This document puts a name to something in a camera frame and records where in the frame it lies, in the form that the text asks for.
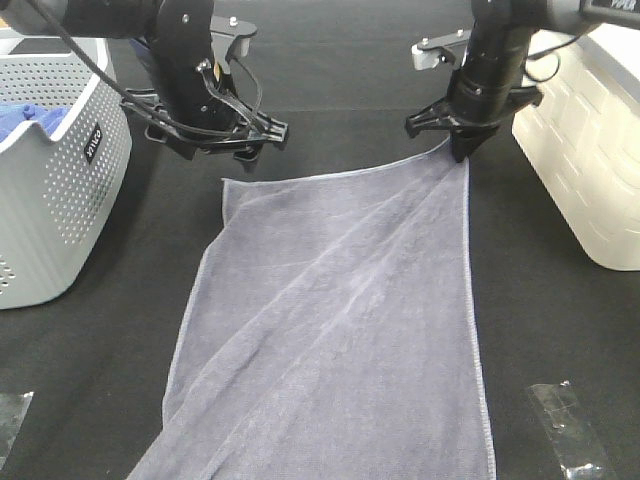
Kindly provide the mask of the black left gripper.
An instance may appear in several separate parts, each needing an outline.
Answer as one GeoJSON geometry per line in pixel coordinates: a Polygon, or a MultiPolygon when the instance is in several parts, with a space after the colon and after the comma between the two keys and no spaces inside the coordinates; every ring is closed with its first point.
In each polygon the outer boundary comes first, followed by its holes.
{"type": "Polygon", "coordinates": [[[253,109],[230,93],[215,93],[214,98],[235,111],[236,125],[230,133],[213,136],[192,133],[185,136],[183,128],[171,126],[164,118],[152,117],[129,98],[124,97],[121,106],[145,120],[145,136],[149,140],[166,145],[188,160],[193,159],[197,150],[207,154],[232,153],[233,159],[243,167],[245,173],[253,173],[265,144],[275,145],[279,149],[286,146],[289,136],[287,123],[253,109]]]}

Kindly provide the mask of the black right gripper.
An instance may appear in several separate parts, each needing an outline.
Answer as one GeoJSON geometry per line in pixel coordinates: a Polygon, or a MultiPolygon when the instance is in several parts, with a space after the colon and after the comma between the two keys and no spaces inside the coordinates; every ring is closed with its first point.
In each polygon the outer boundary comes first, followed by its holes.
{"type": "Polygon", "coordinates": [[[427,130],[450,131],[452,156],[461,163],[487,140],[488,129],[527,106],[539,106],[542,100],[543,93],[536,86],[459,82],[450,86],[445,97],[408,116],[405,130],[411,138],[427,130]]]}

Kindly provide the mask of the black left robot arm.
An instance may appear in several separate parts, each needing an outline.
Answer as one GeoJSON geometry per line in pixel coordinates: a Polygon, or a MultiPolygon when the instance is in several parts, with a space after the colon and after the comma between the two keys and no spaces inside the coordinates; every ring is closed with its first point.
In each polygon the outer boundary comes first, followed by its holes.
{"type": "Polygon", "coordinates": [[[1,17],[23,35],[59,37],[146,123],[149,140],[187,160],[230,153],[252,170],[264,146],[286,146],[287,124],[260,109],[263,90],[247,103],[231,74],[256,26],[216,15],[211,1],[4,1],[1,17]],[[82,52],[80,38],[128,40],[150,88],[121,87],[82,52]]]}

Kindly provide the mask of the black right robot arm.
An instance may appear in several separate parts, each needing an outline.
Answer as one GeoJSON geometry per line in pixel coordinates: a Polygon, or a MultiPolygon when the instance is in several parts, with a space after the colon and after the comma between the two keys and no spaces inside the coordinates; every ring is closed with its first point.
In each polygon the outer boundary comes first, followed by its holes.
{"type": "Polygon", "coordinates": [[[502,121],[538,106],[537,86],[516,84],[524,74],[532,36],[540,30],[577,40],[602,23],[639,28],[637,1],[473,1],[474,25],[424,38],[411,47],[414,69],[454,67],[446,95],[405,120],[414,138],[447,131],[454,159],[465,160],[496,134],[502,121]]]}

